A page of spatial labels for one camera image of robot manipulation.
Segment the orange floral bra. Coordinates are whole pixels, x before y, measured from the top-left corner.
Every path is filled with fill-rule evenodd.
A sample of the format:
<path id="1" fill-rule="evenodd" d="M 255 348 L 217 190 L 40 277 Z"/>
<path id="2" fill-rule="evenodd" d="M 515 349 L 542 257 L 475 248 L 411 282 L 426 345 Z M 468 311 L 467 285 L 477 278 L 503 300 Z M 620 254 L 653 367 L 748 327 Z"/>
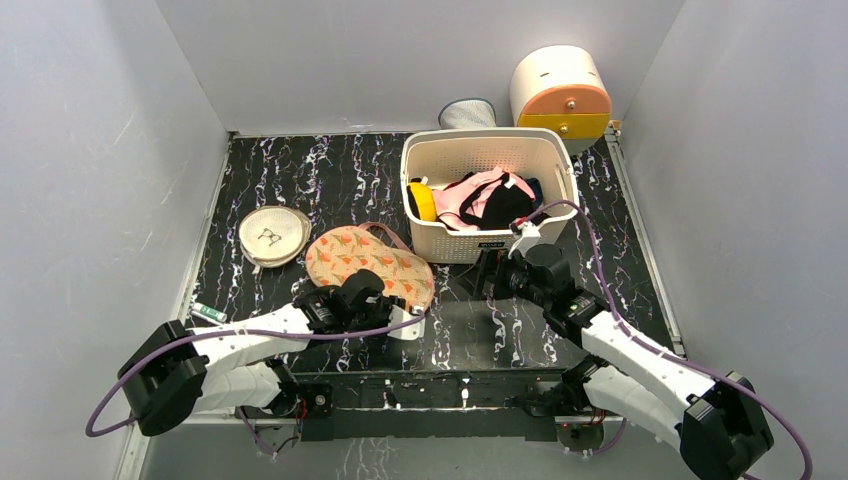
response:
<path id="1" fill-rule="evenodd" d="M 409 308 L 429 308 L 436 293 L 430 264 L 381 223 L 325 232 L 307 248 L 305 266 L 317 286 L 340 286 L 354 273 L 369 270 L 384 282 L 386 296 L 404 299 Z"/>

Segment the round beige mesh laundry bag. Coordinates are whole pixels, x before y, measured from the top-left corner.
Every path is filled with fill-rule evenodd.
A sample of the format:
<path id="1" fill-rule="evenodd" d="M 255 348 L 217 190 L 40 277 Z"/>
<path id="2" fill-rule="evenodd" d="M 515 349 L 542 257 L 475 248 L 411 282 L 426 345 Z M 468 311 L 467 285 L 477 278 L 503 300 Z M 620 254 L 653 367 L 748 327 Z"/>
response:
<path id="1" fill-rule="evenodd" d="M 312 230 L 308 216 L 284 206 L 263 206 L 245 216 L 237 229 L 241 250 L 254 274 L 293 260 Z"/>

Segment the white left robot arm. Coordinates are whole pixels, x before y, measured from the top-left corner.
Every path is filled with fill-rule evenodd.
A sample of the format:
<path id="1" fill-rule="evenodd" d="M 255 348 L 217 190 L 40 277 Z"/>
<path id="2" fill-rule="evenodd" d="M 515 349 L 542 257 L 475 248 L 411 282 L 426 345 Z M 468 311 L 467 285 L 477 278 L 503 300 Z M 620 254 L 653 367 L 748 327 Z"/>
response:
<path id="1" fill-rule="evenodd" d="M 326 416 L 331 389 L 299 382 L 282 364 L 333 341 L 421 334 L 424 309 L 361 269 L 270 313 L 228 324 L 160 325 L 118 372 L 131 417 L 147 437 L 206 411 L 251 407 L 276 417 Z"/>

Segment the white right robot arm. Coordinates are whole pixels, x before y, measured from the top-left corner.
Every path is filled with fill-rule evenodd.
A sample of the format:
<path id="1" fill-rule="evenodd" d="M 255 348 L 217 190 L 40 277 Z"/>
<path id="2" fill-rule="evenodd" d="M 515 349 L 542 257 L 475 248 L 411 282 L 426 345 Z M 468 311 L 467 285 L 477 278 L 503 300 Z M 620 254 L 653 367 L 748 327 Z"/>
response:
<path id="1" fill-rule="evenodd" d="M 515 398 L 527 413 L 617 413 L 673 447 L 700 479 L 739 479 L 773 447 L 762 407 L 740 391 L 752 386 L 744 376 L 721 382 L 673 362 L 576 283 L 560 247 L 485 249 L 477 266 L 474 296 L 533 303 L 554 333 L 586 353 L 559 382 L 532 384 Z"/>

